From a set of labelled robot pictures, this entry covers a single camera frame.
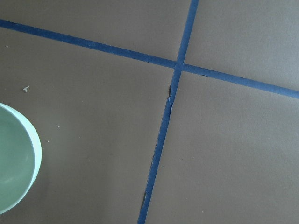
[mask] blue line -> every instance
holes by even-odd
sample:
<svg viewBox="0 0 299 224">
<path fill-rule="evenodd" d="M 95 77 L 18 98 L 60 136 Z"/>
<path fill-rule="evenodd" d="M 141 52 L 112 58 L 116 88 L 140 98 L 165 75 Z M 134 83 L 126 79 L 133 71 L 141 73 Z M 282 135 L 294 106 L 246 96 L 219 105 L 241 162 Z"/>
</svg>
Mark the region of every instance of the blue line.
<svg viewBox="0 0 299 224">
<path fill-rule="evenodd" d="M 175 61 L 164 59 L 161 57 L 147 55 L 147 54 L 143 54 L 143 53 L 132 51 L 132 50 L 118 48 L 118 47 L 106 45 L 103 43 L 89 41 L 89 40 L 85 40 L 82 38 L 65 35 L 65 34 L 60 34 L 60 33 L 48 31 L 45 29 L 39 29 L 39 28 L 35 28 L 35 27 L 31 27 L 31 26 L 27 26 L 27 25 L 23 25 L 23 24 L 19 24 L 19 23 L 14 23 L 14 22 L 6 21 L 6 20 L 0 19 L 0 27 L 11 29 L 11 30 L 16 30 L 19 32 L 27 33 L 27 34 L 45 37 L 45 38 L 56 40 L 56 41 L 70 43 L 70 44 L 74 44 L 74 45 L 85 47 L 85 48 L 99 50 L 99 51 L 111 53 L 114 55 L 120 55 L 120 56 L 133 58 L 133 59 L 144 61 L 144 62 L 162 65 L 162 66 L 165 66 L 168 68 L 175 68 L 175 65 L 176 65 Z"/>
<path fill-rule="evenodd" d="M 178 51 L 177 62 L 176 62 L 176 66 L 175 66 L 175 69 L 173 72 L 173 77 L 171 80 L 170 96 L 167 98 L 167 101 L 166 101 L 165 110 L 164 110 L 164 114 L 163 114 L 163 118 L 162 118 L 162 123 L 160 126 L 160 132 L 158 135 L 157 145 L 155 148 L 152 164 L 151 164 L 150 170 L 149 170 L 148 182 L 147 182 L 147 185 L 145 188 L 144 202 L 140 209 L 140 214 L 139 214 L 139 218 L 138 218 L 138 222 L 137 222 L 138 224 L 145 223 L 145 219 L 146 219 L 147 212 L 149 209 L 150 199 L 151 199 L 151 195 L 153 192 L 155 179 L 156 179 L 156 175 L 157 175 L 157 171 L 158 171 L 158 166 L 159 166 L 159 162 L 160 162 L 160 158 L 161 158 L 161 154 L 162 154 L 162 149 L 163 149 L 163 145 L 165 142 L 168 124 L 169 124 L 169 120 L 170 120 L 170 116 L 171 116 L 171 109 L 172 109 L 172 105 L 174 103 L 174 99 L 175 99 L 175 96 L 177 93 L 178 83 L 179 83 L 179 79 L 180 79 L 180 76 L 182 73 L 182 68 L 184 65 L 184 60 L 185 60 L 185 56 L 186 56 L 186 52 L 187 52 L 187 48 L 188 48 L 188 43 L 190 40 L 190 35 L 191 35 L 198 3 L 199 3 L 199 0 L 192 0 L 190 3 L 189 12 L 188 12 L 188 16 L 187 16 L 187 20 L 186 20 L 186 24 L 185 24 L 185 29 L 183 32 L 181 45 L 180 45 L 180 48 Z"/>
<path fill-rule="evenodd" d="M 299 91 L 296 91 L 296 90 L 290 90 L 290 89 L 287 89 L 284 87 L 271 85 L 271 84 L 267 84 L 267 83 L 262 83 L 262 82 L 258 82 L 258 81 L 252 80 L 252 79 L 233 76 L 233 75 L 229 75 L 229 74 L 218 72 L 218 71 L 204 69 L 204 68 L 189 65 L 189 64 L 184 64 L 183 71 L 219 79 L 219 80 L 230 82 L 230 83 L 236 83 L 239 85 L 244 85 L 244 86 L 252 87 L 255 89 L 259 89 L 259 90 L 273 92 L 273 93 L 288 96 L 288 97 L 299 98 Z"/>
</svg>

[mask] round container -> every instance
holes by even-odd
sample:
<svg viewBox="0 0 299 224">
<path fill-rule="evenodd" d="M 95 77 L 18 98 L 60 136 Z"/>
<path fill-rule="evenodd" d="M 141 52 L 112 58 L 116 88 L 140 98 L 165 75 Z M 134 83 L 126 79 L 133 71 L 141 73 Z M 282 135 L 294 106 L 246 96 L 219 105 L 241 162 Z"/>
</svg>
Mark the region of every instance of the round container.
<svg viewBox="0 0 299 224">
<path fill-rule="evenodd" d="M 32 124 L 0 103 L 0 214 L 14 207 L 33 184 L 42 147 Z"/>
</svg>

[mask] speck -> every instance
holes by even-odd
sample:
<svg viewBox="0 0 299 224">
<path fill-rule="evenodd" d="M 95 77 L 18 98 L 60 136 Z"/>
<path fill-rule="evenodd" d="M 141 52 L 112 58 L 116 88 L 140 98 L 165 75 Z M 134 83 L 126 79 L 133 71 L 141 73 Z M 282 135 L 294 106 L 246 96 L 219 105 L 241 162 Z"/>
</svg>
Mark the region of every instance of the speck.
<svg viewBox="0 0 299 224">
<path fill-rule="evenodd" d="M 26 86 L 23 90 L 24 90 L 25 92 L 28 92 L 28 88 L 29 88 L 29 86 Z"/>
</svg>

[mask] bowl rim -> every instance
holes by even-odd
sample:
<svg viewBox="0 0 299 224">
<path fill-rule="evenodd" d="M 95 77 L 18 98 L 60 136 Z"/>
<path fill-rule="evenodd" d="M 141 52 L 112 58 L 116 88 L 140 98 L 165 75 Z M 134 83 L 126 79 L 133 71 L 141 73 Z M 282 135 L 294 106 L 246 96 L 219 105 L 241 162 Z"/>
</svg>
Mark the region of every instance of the bowl rim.
<svg viewBox="0 0 299 224">
<path fill-rule="evenodd" d="M 39 168 L 40 168 L 40 165 L 42 162 L 42 145 L 41 145 L 41 142 L 38 137 L 36 129 L 33 127 L 33 125 L 30 123 L 30 121 L 23 114 L 21 114 L 14 108 L 12 108 L 8 105 L 5 105 L 3 103 L 0 103 L 0 107 L 3 108 L 4 110 L 6 110 L 7 112 L 11 113 L 24 127 L 25 131 L 27 132 L 27 134 L 30 138 L 32 149 L 33 149 L 33 154 L 34 154 L 34 168 L 32 171 L 31 181 L 30 181 L 29 185 L 26 187 L 23 194 L 15 202 L 13 202 L 11 205 L 7 206 L 5 209 L 0 210 L 0 214 L 2 214 L 4 212 L 12 209 L 14 206 L 16 206 L 24 198 L 24 196 L 28 193 L 30 187 L 32 186 L 32 184 L 38 174 L 38 171 L 39 171 Z"/>
</svg>

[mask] bowl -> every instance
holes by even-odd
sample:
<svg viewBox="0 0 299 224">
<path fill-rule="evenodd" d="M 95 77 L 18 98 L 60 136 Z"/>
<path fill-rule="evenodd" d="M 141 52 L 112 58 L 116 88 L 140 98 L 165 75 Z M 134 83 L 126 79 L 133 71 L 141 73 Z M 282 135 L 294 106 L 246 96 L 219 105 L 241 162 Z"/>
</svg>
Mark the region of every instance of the bowl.
<svg viewBox="0 0 299 224">
<path fill-rule="evenodd" d="M 27 194 L 42 160 L 38 134 L 27 118 L 0 103 L 0 214 Z"/>
</svg>

